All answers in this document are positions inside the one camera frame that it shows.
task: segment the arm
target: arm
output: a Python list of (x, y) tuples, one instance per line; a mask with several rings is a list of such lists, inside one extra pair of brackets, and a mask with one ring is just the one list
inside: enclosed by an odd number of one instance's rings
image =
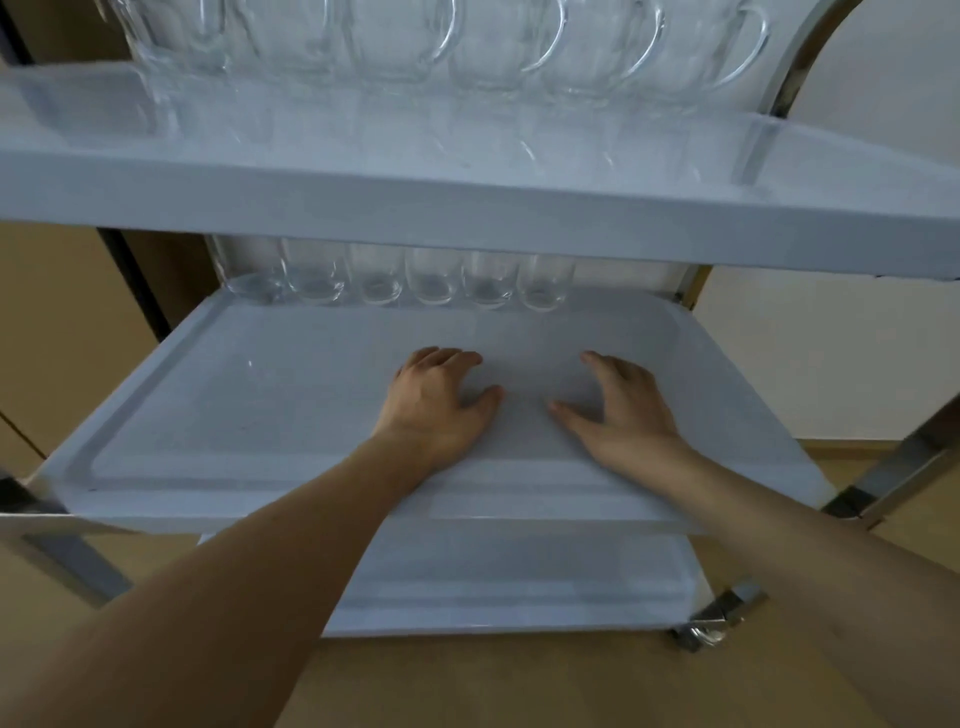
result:
[(0, 708), (0, 725), (273, 725), (387, 514), (491, 422), (500, 388), (457, 399), (480, 362), (414, 353), (370, 440), (111, 602)]
[(604, 422), (553, 402), (607, 468), (671, 500), (751, 570), (896, 725), (960, 716), (960, 577), (707, 460), (677, 433), (652, 375), (595, 352)]

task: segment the person's right arm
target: person's right arm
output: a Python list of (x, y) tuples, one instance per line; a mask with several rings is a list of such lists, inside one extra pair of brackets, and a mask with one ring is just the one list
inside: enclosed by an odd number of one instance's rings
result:
[(679, 436), (653, 376), (584, 352), (604, 422), (553, 402), (603, 466), (671, 500), (747, 567), (891, 723), (960, 717), (960, 576), (706, 459)]

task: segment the wooden floor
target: wooden floor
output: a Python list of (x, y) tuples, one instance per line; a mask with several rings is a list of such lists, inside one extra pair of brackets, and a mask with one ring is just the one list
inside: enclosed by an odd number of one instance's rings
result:
[[(837, 485), (869, 463), (821, 461)], [(878, 530), (960, 570), (960, 472)], [(195, 537), (91, 541), (133, 579)], [(739, 569), (695, 541), (715, 589)], [(89, 614), (75, 597), (0, 552), (0, 685), (15, 684)], [(280, 723), (299, 726), (882, 726), (863, 699), (780, 615), (754, 612), (720, 647), (691, 656), (661, 634), (418, 638), (321, 643)]]

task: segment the glass tumbler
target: glass tumbler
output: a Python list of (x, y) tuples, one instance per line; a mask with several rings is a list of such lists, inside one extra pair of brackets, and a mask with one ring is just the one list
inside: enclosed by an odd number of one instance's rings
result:
[(516, 290), (523, 304), (541, 313), (566, 300), (576, 261), (559, 255), (528, 255), (520, 263)]
[(345, 2), (347, 50), (368, 81), (425, 81), (456, 44), (463, 0)]
[(227, 65), (226, 0), (111, 0), (133, 57), (216, 71)]
[(464, 293), (481, 308), (499, 308), (514, 295), (519, 260), (506, 253), (467, 253)]
[[(560, 48), (566, 0), (460, 0), (464, 27), (450, 53), (450, 79), (461, 88), (516, 91)], [(550, 10), (556, 20), (550, 23)], [(540, 29), (553, 27), (541, 50)]]
[(273, 237), (213, 235), (206, 239), (213, 267), (223, 286), (235, 296), (273, 303), (283, 293), (283, 261)]
[(259, 64), (324, 76), (333, 68), (333, 0), (231, 0)]
[(450, 303), (460, 287), (460, 251), (438, 248), (408, 248), (407, 285), (421, 303)]
[(364, 303), (385, 305), (403, 291), (403, 248), (398, 245), (363, 245), (347, 248), (350, 280)]
[[(718, 78), (747, 18), (757, 20), (756, 41), (747, 57)], [(739, 78), (759, 57), (770, 40), (767, 11), (745, 0), (672, 0), (670, 33), (657, 58), (637, 83), (657, 95), (696, 98)]]
[[(605, 98), (652, 59), (665, 16), (657, 0), (580, 0), (569, 8), (563, 49), (540, 74), (553, 96)], [(650, 40), (641, 42), (652, 21)], [(550, 42), (541, 37), (541, 46)]]
[(284, 238), (287, 285), (305, 303), (335, 303), (347, 291), (347, 246)]

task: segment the forearm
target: forearm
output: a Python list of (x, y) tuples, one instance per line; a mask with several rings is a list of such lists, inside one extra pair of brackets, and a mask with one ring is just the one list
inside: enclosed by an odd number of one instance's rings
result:
[(272, 724), (377, 528), (425, 475), (407, 444), (361, 446), (111, 603), (9, 722)]
[(937, 725), (956, 715), (960, 577), (699, 455), (642, 470), (811, 630), (888, 719)]

